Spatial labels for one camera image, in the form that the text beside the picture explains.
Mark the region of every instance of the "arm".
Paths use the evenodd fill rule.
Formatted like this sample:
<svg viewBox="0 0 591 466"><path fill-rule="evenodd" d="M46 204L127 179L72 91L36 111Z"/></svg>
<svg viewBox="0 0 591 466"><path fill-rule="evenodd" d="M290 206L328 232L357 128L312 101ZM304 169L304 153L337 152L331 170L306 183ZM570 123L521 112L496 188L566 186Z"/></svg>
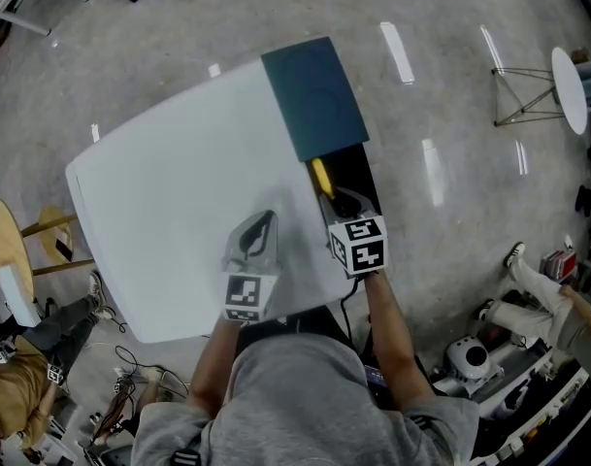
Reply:
<svg viewBox="0 0 591 466"><path fill-rule="evenodd" d="M24 449L34 446L47 430L49 426L49 414L51 413L57 392L58 385L49 383L49 388L45 392L45 395L43 395L39 407L32 412L23 429Z"/></svg>
<svg viewBox="0 0 591 466"><path fill-rule="evenodd" d="M580 317L586 321L586 324L591 328L591 305L579 293L573 290L567 284L561 286L560 294L567 297L574 304L575 310Z"/></svg>
<svg viewBox="0 0 591 466"><path fill-rule="evenodd" d="M240 328L240 322L220 316L191 377L186 402L210 417L216 417L224 403Z"/></svg>
<svg viewBox="0 0 591 466"><path fill-rule="evenodd" d="M399 410L419 397L435 393L418 368L410 331L385 273L364 280L371 311L373 347L379 369Z"/></svg>
<svg viewBox="0 0 591 466"><path fill-rule="evenodd" d="M101 437L105 437L105 439L107 439L108 436L110 436L110 430L112 430L114 425L118 423L118 419L124 410L124 406L127 403L127 398L129 396L129 385L127 383L123 383L120 386L120 392L114 397L110 403L110 407L105 413L105 420L102 421L97 428L97 434L94 437L95 443L97 443L97 440Z"/></svg>

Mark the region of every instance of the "hand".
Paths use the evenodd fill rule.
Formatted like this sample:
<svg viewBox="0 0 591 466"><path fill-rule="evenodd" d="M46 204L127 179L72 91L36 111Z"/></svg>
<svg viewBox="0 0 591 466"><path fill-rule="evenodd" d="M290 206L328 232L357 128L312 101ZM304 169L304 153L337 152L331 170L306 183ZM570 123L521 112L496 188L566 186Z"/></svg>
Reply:
<svg viewBox="0 0 591 466"><path fill-rule="evenodd" d="M564 297L573 297L575 295L575 290L573 290L570 286L568 286L567 284L563 284L560 287L560 290L558 290L558 293L560 293L561 295L563 295Z"/></svg>
<svg viewBox="0 0 591 466"><path fill-rule="evenodd" d="M363 282L364 280L366 280L370 276L376 276L376 275L378 275L379 272L381 272L381 271L383 271L383 270L382 269L377 269L375 271L369 271L368 273L362 273L360 275L357 275L355 278L357 279L357 281Z"/></svg>

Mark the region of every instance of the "yellow object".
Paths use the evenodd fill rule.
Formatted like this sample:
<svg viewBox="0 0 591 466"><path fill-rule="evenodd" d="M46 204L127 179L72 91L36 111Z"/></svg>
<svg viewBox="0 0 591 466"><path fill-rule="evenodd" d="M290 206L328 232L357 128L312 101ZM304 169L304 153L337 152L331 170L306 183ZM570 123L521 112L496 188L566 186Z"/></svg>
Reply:
<svg viewBox="0 0 591 466"><path fill-rule="evenodd" d="M67 269L77 268L94 263L94 259L68 262L66 259L64 259L62 254L57 252L57 250L54 253L53 250L51 250L55 249L55 231L53 231L52 233L46 233L44 239L42 240L44 240L45 250L48 252L48 255L51 257L51 259L57 262L57 265L32 270L23 239L31 235L41 233L42 231L47 232L54 227L58 228L60 232L70 237L71 228L69 228L68 225L67 227L64 227L64 225L78 218L74 214L61 216L61 213L58 213L55 208L46 208L44 213L44 215L41 215L41 218L47 218L50 220L47 220L46 222L37 222L28 226L27 228L19 229L15 218L13 217L13 213L11 213L6 204L0 200L0 268L8 264L15 263L19 270L21 280L23 281L25 289L27 290L30 298L34 297L35 276L55 273L57 271L65 271Z"/></svg>
<svg viewBox="0 0 591 466"><path fill-rule="evenodd" d="M41 210L39 215L39 224L47 224L55 219L61 219L65 217L62 209L58 209L54 206L47 206ZM73 253L73 238L71 237L71 226L68 222L62 222L52 228L44 229L39 234L39 240L47 257L53 262L53 264L68 264L69 260L62 255L60 250L55 247L55 241L60 241Z"/></svg>
<svg viewBox="0 0 591 466"><path fill-rule="evenodd" d="M312 168L314 169L314 173L316 174L316 178L318 179L318 183L321 186L323 193L330 197L330 200L334 200L334 188L332 188L332 183L325 172L323 161L319 158L313 159Z"/></svg>

